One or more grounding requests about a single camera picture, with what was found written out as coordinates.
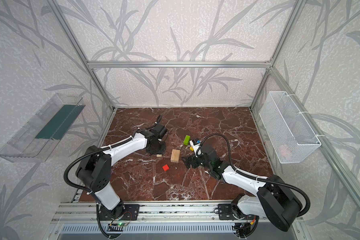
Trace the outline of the grooved natural wood block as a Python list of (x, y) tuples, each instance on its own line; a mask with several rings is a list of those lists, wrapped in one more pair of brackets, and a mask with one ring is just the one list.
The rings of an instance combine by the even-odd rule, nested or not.
[(179, 163), (180, 158), (181, 158), (181, 151), (173, 149), (170, 159), (171, 163)]

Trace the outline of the green long block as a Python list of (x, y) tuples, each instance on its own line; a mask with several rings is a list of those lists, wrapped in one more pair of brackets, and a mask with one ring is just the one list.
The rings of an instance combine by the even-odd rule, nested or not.
[(191, 140), (191, 136), (186, 135), (183, 144), (184, 144), (185, 146), (188, 146), (189, 143), (190, 143), (190, 140)]

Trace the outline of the red cube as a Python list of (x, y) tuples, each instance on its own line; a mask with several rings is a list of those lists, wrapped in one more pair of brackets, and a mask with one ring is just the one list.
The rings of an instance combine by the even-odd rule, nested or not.
[(163, 170), (166, 172), (166, 171), (168, 171), (170, 168), (169, 168), (169, 166), (168, 165), (164, 165), (163, 166)]

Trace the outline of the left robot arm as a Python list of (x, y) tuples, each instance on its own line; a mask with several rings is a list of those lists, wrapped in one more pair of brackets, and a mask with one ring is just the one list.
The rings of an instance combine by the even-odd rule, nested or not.
[(112, 167), (140, 150), (145, 150), (149, 155), (163, 154), (166, 151), (163, 137), (167, 132), (166, 127), (156, 123), (147, 129), (137, 129), (117, 143), (101, 148), (91, 146), (83, 156), (67, 166), (64, 181), (70, 187), (87, 191), (98, 204), (114, 211), (123, 204), (110, 183)]

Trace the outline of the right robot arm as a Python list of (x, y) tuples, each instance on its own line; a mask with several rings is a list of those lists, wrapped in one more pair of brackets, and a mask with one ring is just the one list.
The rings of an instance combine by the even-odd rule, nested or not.
[(305, 215), (311, 207), (310, 198), (303, 190), (285, 183), (277, 175), (261, 177), (235, 168), (222, 161), (210, 145), (197, 147), (194, 154), (183, 157), (182, 161), (188, 169), (204, 167), (216, 180), (250, 193), (250, 196), (239, 195), (231, 203), (238, 219), (246, 215), (265, 217), (286, 232), (294, 220)]

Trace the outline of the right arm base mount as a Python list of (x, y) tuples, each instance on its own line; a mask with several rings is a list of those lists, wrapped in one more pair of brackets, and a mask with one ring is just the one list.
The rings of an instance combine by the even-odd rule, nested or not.
[(256, 218), (254, 215), (243, 215), (238, 210), (233, 210), (231, 204), (218, 204), (213, 212), (218, 215), (221, 221), (252, 221)]

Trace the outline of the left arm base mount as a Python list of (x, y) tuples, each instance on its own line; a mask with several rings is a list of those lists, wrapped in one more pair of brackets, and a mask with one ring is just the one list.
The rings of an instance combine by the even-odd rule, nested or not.
[(138, 204), (126, 204), (118, 205), (113, 210), (108, 210), (104, 206), (100, 205), (97, 212), (97, 217), (100, 221), (136, 221), (139, 215), (140, 205)]

